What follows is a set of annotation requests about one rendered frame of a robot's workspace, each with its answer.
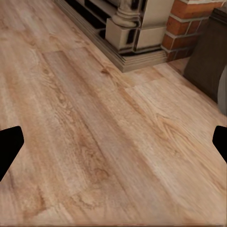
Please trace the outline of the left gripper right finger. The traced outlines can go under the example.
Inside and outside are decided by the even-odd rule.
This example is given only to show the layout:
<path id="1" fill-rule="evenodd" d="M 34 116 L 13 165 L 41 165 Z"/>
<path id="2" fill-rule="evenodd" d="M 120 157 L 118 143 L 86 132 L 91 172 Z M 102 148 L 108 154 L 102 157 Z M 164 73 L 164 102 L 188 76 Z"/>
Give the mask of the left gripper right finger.
<path id="1" fill-rule="evenodd" d="M 213 144 L 227 163 L 227 128 L 217 126 L 213 135 Z"/>

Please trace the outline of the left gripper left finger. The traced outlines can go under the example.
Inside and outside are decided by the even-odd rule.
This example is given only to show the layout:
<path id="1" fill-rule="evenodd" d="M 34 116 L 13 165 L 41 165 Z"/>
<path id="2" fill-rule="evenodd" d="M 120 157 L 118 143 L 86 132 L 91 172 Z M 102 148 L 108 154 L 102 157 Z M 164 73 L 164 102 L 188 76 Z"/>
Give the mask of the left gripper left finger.
<path id="1" fill-rule="evenodd" d="M 0 131 L 0 182 L 24 144 L 20 126 Z"/>

